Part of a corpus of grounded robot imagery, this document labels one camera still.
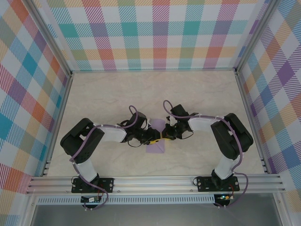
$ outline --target purple cloth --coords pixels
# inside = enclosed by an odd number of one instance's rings
[[[151,119],[151,127],[162,132],[165,128],[165,121],[162,119]],[[164,153],[165,152],[165,140],[159,140],[153,145],[146,146],[146,153]]]

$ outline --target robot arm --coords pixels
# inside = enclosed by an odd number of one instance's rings
[[[94,185],[98,184],[99,176],[92,165],[91,155],[99,143],[105,141],[124,143],[136,138],[141,144],[148,145],[161,139],[160,132],[148,127],[146,116],[141,112],[137,112],[137,114],[136,121],[136,114],[134,113],[130,120],[125,120],[116,127],[102,126],[93,130],[82,150],[73,159],[76,171],[86,181]],[[85,137],[94,127],[95,125],[90,119],[82,119],[63,137],[60,143],[61,147],[68,155],[74,156],[83,144]]]
[[[201,118],[196,117],[199,114],[188,114],[182,107],[177,105],[171,109],[171,113],[175,116],[194,116],[193,118],[175,119],[173,116],[168,116],[170,124],[166,124],[165,130],[162,132],[162,137],[174,140],[182,139],[182,134],[186,131],[212,131],[218,146],[223,154],[220,163],[212,171],[212,182],[217,188],[227,184],[228,179],[233,175],[233,167],[240,160],[240,153],[237,141],[229,130],[228,126],[216,118]],[[246,130],[238,117],[230,113],[223,118],[234,129],[237,135],[242,151],[246,152],[253,144],[251,134]]]

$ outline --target plaid backdrop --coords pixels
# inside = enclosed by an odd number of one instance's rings
[[[0,226],[41,172],[66,81],[21,0],[0,0]]]
[[[273,173],[301,222],[301,0],[282,0],[241,79]]]
[[[82,71],[232,68],[257,2],[35,0],[70,67]]]
[[[246,40],[245,40],[245,42],[244,42],[244,45],[242,46],[242,48],[241,48],[241,50],[240,50],[240,52],[239,52],[239,55],[238,55],[238,57],[237,57],[237,59],[236,59],[236,61],[235,61],[234,67],[237,67],[237,65],[238,65],[238,63],[239,63],[239,61],[240,61],[240,59],[241,59],[243,53],[245,52],[246,47],[247,47],[248,44],[250,43],[250,41],[251,41],[251,39],[252,39],[252,37],[253,37],[254,31],[257,29],[257,27],[258,27],[258,25],[259,25],[259,22],[260,22],[260,20],[262,19],[263,15],[264,15],[264,13],[265,13],[265,11],[266,11],[268,5],[269,5],[269,2],[270,2],[270,0],[265,0],[265,1],[264,1],[263,5],[262,5],[262,7],[261,7],[261,9],[260,9],[260,11],[259,11],[257,17],[256,17],[256,20],[255,20],[255,22],[254,22],[254,24],[253,24],[251,30],[250,30],[249,33],[248,33],[248,36],[247,36],[247,38],[246,38]]]

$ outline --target perforated metal strip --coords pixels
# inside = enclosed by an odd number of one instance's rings
[[[107,204],[196,204],[214,203],[213,194],[111,195]],[[40,196],[37,205],[82,205],[80,196]]]

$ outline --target red wire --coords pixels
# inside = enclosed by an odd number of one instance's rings
[[[103,185],[100,185],[100,187],[103,188]],[[98,200],[99,200],[99,193],[100,193],[100,190],[98,190],[98,194],[97,194]],[[100,196],[100,198],[102,198],[102,197],[103,197],[103,194],[102,194],[102,196]]]
[[[233,194],[234,194],[234,187],[232,185],[230,185],[230,187],[232,188],[232,195],[231,196],[233,196]]]

